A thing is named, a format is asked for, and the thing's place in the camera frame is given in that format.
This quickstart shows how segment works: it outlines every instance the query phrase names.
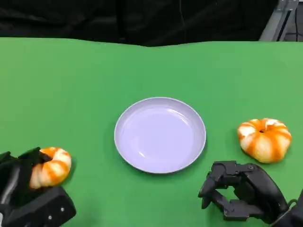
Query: black curtain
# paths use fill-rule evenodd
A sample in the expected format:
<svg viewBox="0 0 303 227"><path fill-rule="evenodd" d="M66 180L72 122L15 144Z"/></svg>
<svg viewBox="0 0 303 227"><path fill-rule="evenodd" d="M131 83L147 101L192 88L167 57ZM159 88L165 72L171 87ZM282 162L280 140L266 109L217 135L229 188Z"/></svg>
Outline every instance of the black curtain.
<svg viewBox="0 0 303 227"><path fill-rule="evenodd" d="M0 36L160 46L257 41L277 0L1 0Z"/></svg>

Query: table surface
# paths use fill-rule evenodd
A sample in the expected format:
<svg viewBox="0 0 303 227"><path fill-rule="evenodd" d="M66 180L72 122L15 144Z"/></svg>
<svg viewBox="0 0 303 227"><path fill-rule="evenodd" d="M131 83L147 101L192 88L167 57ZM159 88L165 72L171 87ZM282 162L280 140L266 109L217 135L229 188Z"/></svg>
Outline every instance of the table surface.
<svg viewBox="0 0 303 227"><path fill-rule="evenodd" d="M78 214L65 227L230 226L197 194L214 161L254 162L239 147L246 120L284 121L293 136L285 159L262 165L287 200L303 181L303 45L200 43L159 48L60 39L0 39L0 150L59 146L73 156L64 187ZM207 145L171 175L128 165L114 144L119 115L134 102L168 96L201 115ZM234 198L232 190L225 195ZM236 227L265 226L260 220Z"/></svg>

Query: plate rim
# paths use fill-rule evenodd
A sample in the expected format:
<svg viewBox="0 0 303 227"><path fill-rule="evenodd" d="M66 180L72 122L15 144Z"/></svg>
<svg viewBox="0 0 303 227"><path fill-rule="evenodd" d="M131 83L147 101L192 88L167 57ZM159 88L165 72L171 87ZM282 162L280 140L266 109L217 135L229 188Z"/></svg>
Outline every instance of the plate rim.
<svg viewBox="0 0 303 227"><path fill-rule="evenodd" d="M127 160L127 158L126 158L124 155L122 155L121 152L120 152L120 150L118 149L118 146L117 146L117 139L116 139L116 137L117 137L117 126L119 125L119 123L120 123L122 117L123 117L123 116L126 114L126 112L127 112L129 109L131 109L133 106L135 106L135 105L137 105L137 104L139 104L139 103L141 103L141 102L145 102L145 101L151 100L151 99L168 99L168 100L177 101L177 102L179 102L179 103L181 103L181 104L183 104L183 105L186 105L187 107L189 107L189 108L198 116L200 122L202 123L202 125L203 125L203 127L204 127L205 140L204 140L204 142L203 142L203 144L202 144L201 150L198 152L198 154L195 156L195 158L193 158L192 161L190 161L188 164L182 166L181 168L179 168L179 169L177 169L177 170L174 170L174 171L167 171L167 172L156 172L156 171L153 172L153 171L146 171L146 170L144 170L144 169L142 169L142 168L139 168L139 167L137 167L137 166L132 165L132 164L129 162L129 160ZM130 165L130 166L132 166L132 167L134 167L134 168L136 168L136 169L138 169L138 170L140 170L140 171L143 171L143 172L146 172L146 173L150 173L150 174L171 174L171 173L175 173L175 172L178 172L178 171L181 171L181 170L187 168L188 166L190 166L191 164L193 164L193 163L199 158L199 156L202 154L202 152L203 152L203 150L204 150L204 148L205 148L205 144L206 144L206 127L205 127L205 124L204 124L204 122L203 122L203 119L201 118L201 116L199 115L199 113L198 113L193 107L191 107L190 105L186 104L185 102L182 102L182 101L180 101L180 100L178 100L178 99L175 99L175 98L164 97L164 96L149 97L149 98L145 98L145 99L142 99L142 100L139 100L139 101L133 103L133 104L130 105L128 108L126 108L126 109L122 112L122 114L120 114L120 116L119 116L119 118L118 118L118 120L117 120L117 122L116 122L116 125L115 125L115 130L114 130L114 142L115 142L116 150L118 151L119 155L124 159L125 162L128 163L128 165Z"/></svg>

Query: orange and white pumpkin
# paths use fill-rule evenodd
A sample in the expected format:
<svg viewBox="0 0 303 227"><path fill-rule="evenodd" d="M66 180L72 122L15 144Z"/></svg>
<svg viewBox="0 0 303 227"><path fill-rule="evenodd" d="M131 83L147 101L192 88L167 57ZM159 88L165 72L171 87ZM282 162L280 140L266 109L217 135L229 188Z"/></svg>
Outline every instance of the orange and white pumpkin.
<svg viewBox="0 0 303 227"><path fill-rule="evenodd" d="M40 150L51 161L37 164L33 168L29 186L33 189L60 184L65 180L71 169L71 156L62 148L45 148Z"/></svg>
<svg viewBox="0 0 303 227"><path fill-rule="evenodd" d="M288 128L275 119L253 119L238 127L241 148L259 162L282 160L292 141Z"/></svg>

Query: metal frame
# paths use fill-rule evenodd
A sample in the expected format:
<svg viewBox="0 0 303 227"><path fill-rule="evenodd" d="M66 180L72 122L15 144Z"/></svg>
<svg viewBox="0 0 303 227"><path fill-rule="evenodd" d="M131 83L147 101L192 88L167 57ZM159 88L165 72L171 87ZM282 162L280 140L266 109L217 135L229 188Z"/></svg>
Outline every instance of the metal frame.
<svg viewBox="0 0 303 227"><path fill-rule="evenodd" d="M279 0L259 41L283 41L299 0Z"/></svg>

